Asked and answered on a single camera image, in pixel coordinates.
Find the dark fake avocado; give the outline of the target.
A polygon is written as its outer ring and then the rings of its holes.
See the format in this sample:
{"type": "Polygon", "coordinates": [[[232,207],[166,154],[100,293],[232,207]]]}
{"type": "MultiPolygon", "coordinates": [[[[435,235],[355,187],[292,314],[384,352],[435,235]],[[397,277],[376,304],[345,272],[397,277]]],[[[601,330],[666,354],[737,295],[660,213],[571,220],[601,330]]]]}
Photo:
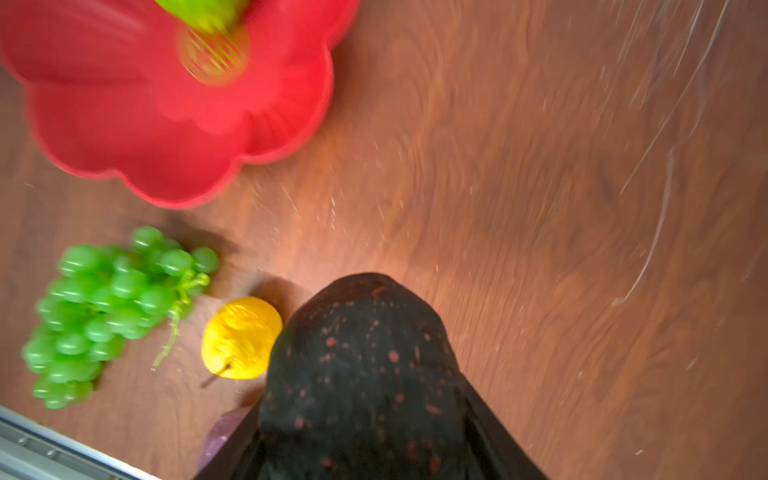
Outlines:
{"type": "Polygon", "coordinates": [[[340,278],[270,356],[239,479],[464,479],[466,392],[437,313],[392,278],[340,278]]]}

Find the green grape bunch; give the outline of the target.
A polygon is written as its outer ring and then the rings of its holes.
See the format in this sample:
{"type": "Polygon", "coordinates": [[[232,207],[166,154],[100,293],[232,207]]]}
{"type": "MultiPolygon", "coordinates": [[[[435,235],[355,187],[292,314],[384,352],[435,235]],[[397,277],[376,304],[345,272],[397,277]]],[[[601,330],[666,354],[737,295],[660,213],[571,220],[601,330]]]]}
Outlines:
{"type": "Polygon", "coordinates": [[[52,410],[86,400],[128,342],[167,323],[170,337],[156,359],[162,362],[218,267],[213,249],[186,249],[152,226],[134,230],[126,247],[66,249],[58,278],[35,303],[40,321],[21,350],[36,376],[34,398],[52,410]]]}

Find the purple fake fruit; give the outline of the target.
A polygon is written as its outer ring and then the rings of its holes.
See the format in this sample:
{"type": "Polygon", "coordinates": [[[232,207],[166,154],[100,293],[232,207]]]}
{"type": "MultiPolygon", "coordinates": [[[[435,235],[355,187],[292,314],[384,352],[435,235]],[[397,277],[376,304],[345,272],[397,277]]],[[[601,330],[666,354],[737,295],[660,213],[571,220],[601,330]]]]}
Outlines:
{"type": "Polygon", "coordinates": [[[202,452],[197,462],[198,472],[202,471],[218,454],[250,410],[250,407],[241,407],[228,411],[218,418],[203,441],[202,452]]]}

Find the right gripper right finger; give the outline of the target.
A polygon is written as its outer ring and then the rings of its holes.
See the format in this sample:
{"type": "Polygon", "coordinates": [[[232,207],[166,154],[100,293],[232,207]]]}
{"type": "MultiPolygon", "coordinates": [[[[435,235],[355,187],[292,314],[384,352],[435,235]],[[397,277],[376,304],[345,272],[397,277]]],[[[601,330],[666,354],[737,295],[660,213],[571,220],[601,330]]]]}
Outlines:
{"type": "Polygon", "coordinates": [[[465,384],[465,436],[469,445],[466,479],[547,480],[475,388],[465,384]]]}

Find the green bumpy custard apple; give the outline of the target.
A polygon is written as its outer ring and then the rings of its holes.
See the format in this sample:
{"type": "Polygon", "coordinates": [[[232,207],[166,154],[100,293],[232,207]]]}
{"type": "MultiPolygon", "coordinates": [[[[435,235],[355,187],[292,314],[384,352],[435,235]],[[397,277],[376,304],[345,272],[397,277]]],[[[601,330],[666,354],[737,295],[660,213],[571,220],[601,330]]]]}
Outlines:
{"type": "Polygon", "coordinates": [[[164,11],[202,32],[220,32],[237,25],[250,0],[156,0],[164,11]]]}

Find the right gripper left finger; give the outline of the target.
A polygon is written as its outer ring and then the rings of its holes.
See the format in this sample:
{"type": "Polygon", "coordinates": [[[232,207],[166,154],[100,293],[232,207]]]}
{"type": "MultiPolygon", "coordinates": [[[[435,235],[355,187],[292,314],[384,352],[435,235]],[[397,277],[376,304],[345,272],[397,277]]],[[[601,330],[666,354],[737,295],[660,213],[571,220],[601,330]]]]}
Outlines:
{"type": "Polygon", "coordinates": [[[212,461],[194,479],[264,478],[264,444],[260,440],[259,404],[248,415],[212,461]]]}

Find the yellow fake lemon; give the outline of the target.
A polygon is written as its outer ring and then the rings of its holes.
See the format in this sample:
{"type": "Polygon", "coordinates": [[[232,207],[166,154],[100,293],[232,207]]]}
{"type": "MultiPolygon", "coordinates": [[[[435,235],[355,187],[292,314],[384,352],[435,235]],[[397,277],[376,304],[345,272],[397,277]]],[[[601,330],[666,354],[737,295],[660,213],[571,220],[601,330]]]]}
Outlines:
{"type": "Polygon", "coordinates": [[[222,378],[258,378],[268,369],[282,329],[282,317],[267,301],[256,297],[230,301],[206,326],[201,346],[203,363],[222,378]]]}

